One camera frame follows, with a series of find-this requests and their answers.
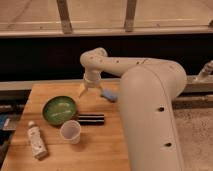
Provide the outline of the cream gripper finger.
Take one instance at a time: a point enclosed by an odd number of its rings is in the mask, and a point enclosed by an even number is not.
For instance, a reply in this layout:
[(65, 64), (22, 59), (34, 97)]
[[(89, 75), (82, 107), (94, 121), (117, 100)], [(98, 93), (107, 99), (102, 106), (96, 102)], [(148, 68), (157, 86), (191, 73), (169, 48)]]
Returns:
[(97, 88), (100, 90), (100, 91), (103, 91), (103, 87), (101, 85), (97, 85)]
[(84, 84), (81, 84), (79, 86), (78, 96), (81, 97), (87, 91), (88, 91), (88, 88)]

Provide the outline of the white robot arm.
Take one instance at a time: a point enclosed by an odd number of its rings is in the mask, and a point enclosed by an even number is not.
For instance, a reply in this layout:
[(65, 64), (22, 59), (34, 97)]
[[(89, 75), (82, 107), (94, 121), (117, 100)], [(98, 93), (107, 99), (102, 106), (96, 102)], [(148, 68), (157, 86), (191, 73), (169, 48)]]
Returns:
[(187, 83), (171, 60), (110, 57), (103, 48), (83, 53), (81, 93), (101, 87), (101, 74), (120, 78), (118, 106), (131, 171), (185, 171), (172, 101)]

